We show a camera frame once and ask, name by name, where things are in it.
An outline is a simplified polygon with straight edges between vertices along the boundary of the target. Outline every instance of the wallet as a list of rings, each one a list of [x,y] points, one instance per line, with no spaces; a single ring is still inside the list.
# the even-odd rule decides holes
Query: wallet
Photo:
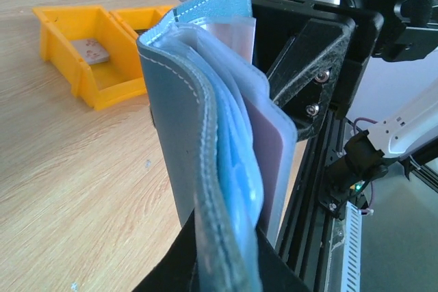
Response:
[[[297,139],[248,54],[205,28],[236,17],[250,0],[189,0],[137,41],[182,226],[194,210],[201,291],[261,291],[255,228],[274,245]]]

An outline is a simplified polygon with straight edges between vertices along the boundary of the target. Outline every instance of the screw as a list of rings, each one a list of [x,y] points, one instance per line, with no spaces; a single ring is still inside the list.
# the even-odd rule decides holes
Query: screw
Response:
[[[306,106],[306,112],[309,116],[316,116],[320,111],[320,106],[318,104],[312,104]]]
[[[316,75],[315,81],[319,83],[324,83],[327,82],[327,80],[329,80],[329,77],[330,77],[330,70],[325,70],[323,72],[319,72]]]

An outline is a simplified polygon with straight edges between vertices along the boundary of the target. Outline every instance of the purple wire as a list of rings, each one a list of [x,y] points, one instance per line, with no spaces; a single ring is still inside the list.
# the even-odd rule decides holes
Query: purple wire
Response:
[[[357,118],[357,119],[353,122],[353,132],[355,133],[355,135],[356,135],[356,133],[357,133],[357,123],[358,123],[359,121],[366,121],[366,122],[369,122],[369,123],[372,123],[372,124],[376,124],[376,123],[377,123],[377,121],[375,121],[375,120],[373,120],[373,119],[364,118],[364,117]]]

